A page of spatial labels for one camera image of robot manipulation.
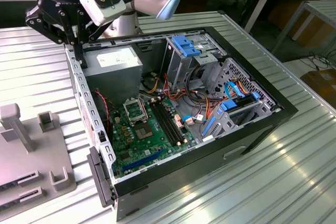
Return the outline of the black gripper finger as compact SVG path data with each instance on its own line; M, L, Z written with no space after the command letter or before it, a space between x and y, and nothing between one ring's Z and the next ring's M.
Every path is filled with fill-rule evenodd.
M79 62L79 11L70 14L59 6L49 15L36 6L26 12L25 22L51 41L72 46L75 59Z
M91 18L86 11L79 11L79 62L81 67L87 67L86 60L83 55L83 45L96 41L103 32L112 24L108 22L104 25L97 26L91 22Z

